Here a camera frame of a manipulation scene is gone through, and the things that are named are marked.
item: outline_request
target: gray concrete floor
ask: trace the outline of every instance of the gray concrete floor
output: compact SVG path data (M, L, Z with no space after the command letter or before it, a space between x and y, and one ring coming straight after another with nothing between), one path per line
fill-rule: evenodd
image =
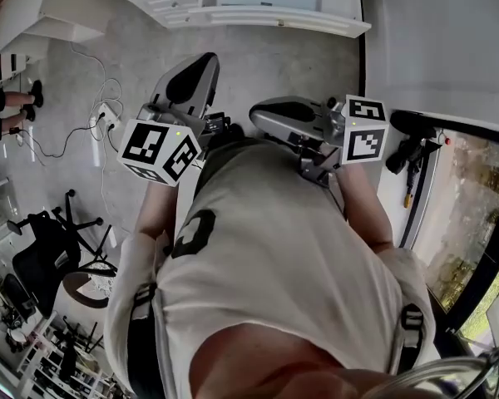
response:
M224 111L240 123L247 134L254 130L248 118L255 103L275 96L299 95L317 101L330 96L358 93L358 41L329 34L275 27L212 27L168 31L135 6L122 1L106 35L83 45L78 51L101 59L108 77L122 86L122 118L137 116L150 97L159 77L190 55L215 52L220 57L220 80L213 110ZM41 78L45 104L32 125L34 137L47 153L59 153L64 140L75 127L84 126L96 92L103 82L99 65L72 53L68 42L53 41L47 59L22 74L22 91L28 91L27 78ZM18 81L9 86L18 90ZM108 85L106 97L114 96ZM123 129L114 131L120 143ZM103 148L98 146L103 164ZM146 183L116 162L116 154L106 143L107 162L104 194L111 214L101 199L101 167L93 162L91 137L77 132L69 140L61 159L44 158L44 167L32 161L31 151L19 147L16 138L6 136L0 143L0 177L12 181L15 202L22 217L64 205L64 194L77 191L73 200L80 221L101 216L116 226L120 243L132 230ZM103 228L89 234L100 238ZM9 262L19 249L29 244L7 245L0 250L0 264ZM60 291L56 310L90 329L103 319L103 312L86 309Z

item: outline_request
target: electrical cable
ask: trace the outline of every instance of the electrical cable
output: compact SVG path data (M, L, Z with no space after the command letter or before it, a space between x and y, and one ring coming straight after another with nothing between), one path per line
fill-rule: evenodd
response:
M100 106L103 103L107 103L107 102L115 102L118 105L120 105L120 107L121 107L120 113L116 116L117 119L120 119L121 116L122 116L122 113L124 112L124 104L122 104L122 102L120 102L120 98L122 97L122 85L121 85L121 83L116 78L107 78L106 68L103 65L103 62L100 61L100 59L98 59L97 57L89 56L89 55L86 55L85 53L77 51L76 49L74 49L74 46L72 45L72 42L70 42L69 44L70 44L70 49L71 49L72 53L76 53L77 55L80 55L82 57L86 57L87 59L92 59L93 61L98 62L98 64L100 64L101 69L103 71L103 83L101 84L100 88L98 89L98 92L95 95L94 101L92 102L91 111L89 112L89 116L87 117L87 125L89 126L89 123L90 123L90 120L91 120L91 116L92 116L92 112L98 106ZM103 97L103 92L104 92L104 90L106 88L107 83L110 82L110 81L114 81L118 85L118 89L119 89L118 90L118 96L117 97L106 97L106 98L104 98ZM101 139L97 139L92 134L92 131L91 131L91 135L92 135L92 138L94 140L96 140L98 142L101 141Z
M109 126L109 130L107 131L107 139L109 139L109 144L111 145L111 148L112 148L113 150L115 150L115 152L118 154L118 149L117 149L117 148L115 148L115 146L113 145L113 141L111 140L111 134L110 134L110 132L111 132L111 130L113 130L113 129L111 128L111 126L113 126L113 124L111 124L111 125Z
M102 142L102 145L103 145L103 157L104 158L103 158L103 166L101 167L101 187L100 187L100 194L101 194L101 199L103 200L103 204L106 207L107 214L109 215L110 218L114 219L114 217L112 216L111 212L109 211L109 207L108 207L107 201L106 201L106 196L103 193L104 174L105 174L106 165L107 165L107 151L106 151L106 141L105 141L105 139L106 139L106 137L110 138L109 131L112 129L111 126L108 126L106 128L106 134L104 135L104 138L103 138L104 140ZM131 234L131 232L129 230L125 229L123 226L120 226L120 229L122 229L127 234Z
M38 141L37 141L37 140L36 140L36 139L35 139L32 135L30 135L29 131L27 131L27 130L25 130L25 129L18 129L18 131L22 131L22 132L24 132L24 133L27 133L27 135L28 135L28 136L30 136L30 137L33 139L33 141L34 141L34 142L35 142L35 143L39 146L39 149L41 150L41 152L42 152L42 154L43 154L44 156L46 156L46 157L48 157L48 158L50 158L50 157L51 157L51 158L56 158L56 159L59 159L59 158L62 158L62 157L65 155L65 151L67 150L68 140L70 139L70 136L72 135L72 133L74 133L75 131L86 131L86 130L89 130L89 131L90 131L90 130L94 129L94 128L95 128L95 127L97 127L97 126L98 126L98 124L100 123L101 118L102 118L102 117L100 116L100 117L98 118L98 121L96 122L96 124L95 124L94 126L92 126L92 127L77 127L77 128L75 128L74 130L72 130L72 131L68 134L67 138L65 139L65 145L63 146L63 151L62 151L62 153L61 153L61 154L59 154L59 155L55 155L55 154L47 154L46 152L44 152L44 150L42 150L42 146L41 146L41 144L40 144L40 143L39 143L39 142L38 142Z
M37 152L35 152L35 150L32 148L32 146L26 142L26 145L27 147L32 150L33 154L37 157L37 160L39 161L39 163L43 166L43 167L46 167L46 165L42 162L41 158L39 157L39 155L37 154Z

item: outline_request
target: black cable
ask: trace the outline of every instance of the black cable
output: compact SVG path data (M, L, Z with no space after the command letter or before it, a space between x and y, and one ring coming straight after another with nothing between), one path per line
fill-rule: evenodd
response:
M27 133L27 135L28 135L28 136L30 136L30 137L33 139L33 141L34 141L34 142L35 142L35 143L39 146L39 149L41 150L41 152L42 152L42 154L43 154L44 156L46 156L46 157L52 157L52 158L56 158L56 159L58 159L58 158L61 158L61 157L63 157L63 156L65 155L65 150L67 150L68 139L70 138L70 136L72 135L72 133L74 133L74 131L79 131L79 130L84 130L84 131L85 131L85 130L92 130L92 129L94 129L95 127L97 127L97 126L98 126L98 124L100 123L101 118L102 118L102 117L100 116L100 117L98 118L98 121L96 122L96 124L95 124L94 126L92 126L92 127L77 127L76 129L74 129L73 131L71 131L71 132L68 134L67 138L65 139L65 146L63 147L63 152L62 152L61 154L59 154L59 155L54 155L54 154L46 154L46 153L44 152L44 150L42 150L42 146L41 146L41 144L40 144L38 141L36 141L36 140L35 140L35 138L34 138L32 135L30 135L30 133L29 133L27 130L24 130L24 129L18 129L18 131L17 131L17 129L15 128L15 129L11 129L11 130L9 131L9 134L16 134L16 133L18 133L19 131L24 131L24 132L26 132L26 133Z
M111 140L111 130L113 130L111 127L109 127L109 130L107 131L107 137L109 138L109 144L111 145L111 148L115 150L115 152L118 154L118 149L115 148L113 145L113 141Z

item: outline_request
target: white cable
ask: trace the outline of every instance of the white cable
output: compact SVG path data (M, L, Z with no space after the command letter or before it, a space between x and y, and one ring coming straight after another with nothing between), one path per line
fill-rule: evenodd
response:
M106 127L106 134L107 134L108 130L109 130L109 126ZM103 174L106 171L106 164L107 164L106 135L104 135L101 138L101 143L103 144L103 166L101 168L101 188L100 188L100 193L101 193L101 198L103 199L103 204L106 206L106 212L111 217L111 213L109 212L109 208L107 207L106 197L103 194Z
M116 118L120 119L120 117L122 116L122 113L124 112L124 105L122 104L122 102L120 102L120 98L122 97L122 84L116 78L107 78L106 68L103 65L103 62L100 61L100 59L98 59L97 57L89 56L89 55L86 55L85 53L81 53L81 52L77 51L76 49L74 49L72 42L70 42L70 49L73 53L76 53L77 55L80 55L82 57L86 57L87 59L92 59L92 60L98 62L101 66L101 69L103 70L103 83L101 84L100 88L98 89L98 92L95 95L94 101L92 102L91 112L89 112L89 115L88 115L87 121L86 121L87 126L89 125L89 122L90 122L90 119L92 116L92 112L94 112L94 110L98 106L100 106L102 103L115 102L118 105L120 105L120 107L121 107L120 113L116 116ZM103 92L106 89L106 85L109 81L114 81L118 85L118 96L117 97L106 97L106 98L103 97ZM98 142L101 141L93 135L92 131L90 131L90 132L91 132L92 137L94 137L94 139L96 141L98 141Z
M22 127L22 130L24 130L24 121L21 123L21 127ZM42 162L41 158L39 158L39 155L37 154L37 152L32 148L32 146L26 142L26 140L24 139L24 131L19 131L17 133L17 135L21 136L22 137L22 145L18 143L18 140L17 138L15 138L15 141L17 142L17 145L19 148L22 148L24 146L24 143L26 143L27 147L33 151L33 154L37 157L37 160L39 161L39 163L43 166L43 167L46 167L45 164Z
M106 212L107 212L107 214L109 215L109 217L111 219L114 219L114 217L111 215L111 212L109 211L109 207L107 206L106 196L103 194L103 176L104 176L104 173L106 171L106 164L107 164L106 138L107 138L107 135L108 135L108 131L109 131L109 126L107 126L106 133L102 137L102 140L101 140L101 143L103 145L103 166L101 167L101 188L100 188L100 193L101 193L101 198L103 199L103 204L106 206ZM122 229L127 234L131 234L131 232L129 230L127 230L127 229L124 229L123 226L121 226L120 229Z
M124 104L122 102L120 102L120 98L122 97L122 84L116 78L107 78L106 68L103 65L103 62L100 61L100 59L98 59L97 57L86 55L85 53L81 53L81 52L77 51L76 49L74 49L74 46L72 45L71 42L70 42L70 49L71 49L71 51L73 53L76 53L77 55L80 55L82 57L86 57L87 59L92 59L92 60L98 62L98 64L100 64L101 69L103 70L103 83L101 84L100 88L98 89L98 92L95 95L94 101L92 102L91 112L89 112L89 115L87 117L87 126L90 126L89 123L90 123L90 120L91 120L92 112L94 112L94 110L98 106L100 106L103 103L107 103L107 102L115 102L118 105L120 105L120 112L116 116L117 119L120 119L121 116L122 116L122 114L124 113ZM106 89L106 85L107 85L107 83L109 81L114 81L118 85L118 96L117 97L106 97L106 98L103 97L103 92ZM108 134L108 131L109 131L109 124L106 123L106 131L104 133L102 133L100 126L98 126L98 129L100 130L100 133L101 133L101 139L97 139L92 134L92 130L89 130L89 131L91 132L91 135L94 138L94 140L96 140L97 142L101 142L102 146L103 146L104 160L103 160L103 166L101 168L101 188L100 188L100 194L101 194L101 199L103 200L103 204L106 207L107 215L111 219L114 219L114 217L111 215L111 212L109 211L109 206L107 205L106 196L103 193L104 174L105 174L106 165L107 165L106 138L107 138L107 134ZM130 233L129 230L124 229L122 226L120 227L120 229L122 229L124 232L126 232L128 234Z

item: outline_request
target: power strip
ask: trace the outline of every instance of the power strip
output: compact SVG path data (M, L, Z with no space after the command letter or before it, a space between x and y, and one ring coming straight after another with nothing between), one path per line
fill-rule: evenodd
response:
M117 129L122 125L122 121L120 121L120 119L118 118L116 113L105 102L103 102L98 107L98 115L100 115L101 113L104 114L103 120L106 122L106 124L108 126L110 126L111 124L114 124L115 127L113 127L113 128Z

